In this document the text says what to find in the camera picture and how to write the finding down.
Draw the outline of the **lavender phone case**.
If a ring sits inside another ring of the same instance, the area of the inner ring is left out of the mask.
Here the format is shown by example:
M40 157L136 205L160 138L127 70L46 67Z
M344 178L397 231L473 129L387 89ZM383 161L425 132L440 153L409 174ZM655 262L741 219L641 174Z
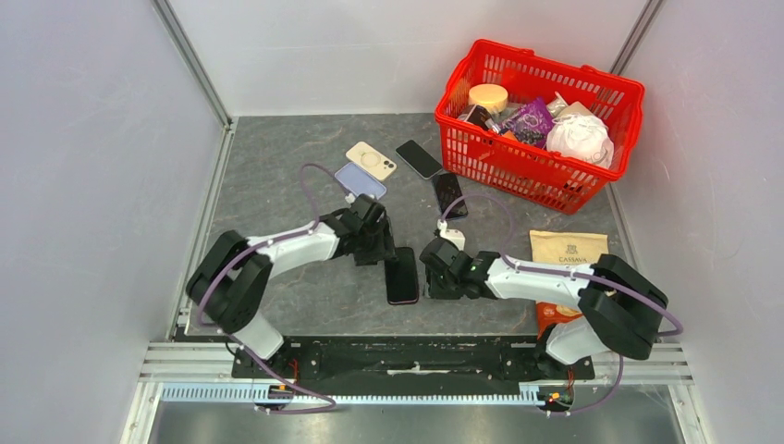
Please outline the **lavender phone case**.
M354 196L366 194L375 199L384 197L386 186L354 163L347 163L335 173L337 181Z

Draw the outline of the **dark blue smartphone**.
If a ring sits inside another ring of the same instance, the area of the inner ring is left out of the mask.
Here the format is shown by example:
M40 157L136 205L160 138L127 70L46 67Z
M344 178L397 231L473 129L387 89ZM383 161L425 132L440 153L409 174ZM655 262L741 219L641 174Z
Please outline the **dark blue smartphone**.
M439 214L443 215L459 197L463 196L458 176L454 173L442 173L433 176L431 182L434 187ZM457 220L467 216L467 204L461 201L447 212L446 221Z

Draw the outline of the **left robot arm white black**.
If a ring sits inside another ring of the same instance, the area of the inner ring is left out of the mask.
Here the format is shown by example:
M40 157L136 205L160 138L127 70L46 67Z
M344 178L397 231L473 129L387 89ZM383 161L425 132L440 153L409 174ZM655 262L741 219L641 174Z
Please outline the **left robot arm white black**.
M274 235L223 232L190 276L185 292L198 316L207 316L255 355L255 366L266 376L279 377L288 370L290 354L282 347L283 335L261 311L267 284L290 270L343 256L352 257L356 266L396 256L386 208L366 194L303 227Z

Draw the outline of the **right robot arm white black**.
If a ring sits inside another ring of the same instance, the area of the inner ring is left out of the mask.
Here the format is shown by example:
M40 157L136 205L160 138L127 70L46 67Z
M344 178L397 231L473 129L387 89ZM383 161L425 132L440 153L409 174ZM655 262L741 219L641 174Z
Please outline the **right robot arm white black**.
M546 378L602 352L646 360L662 334L668 297L613 254L592 264L548 265L498 252L470 256L454 242L435 238L420 260L433 299L520 299L579 312L575 320L547 327L538 340L533 365Z

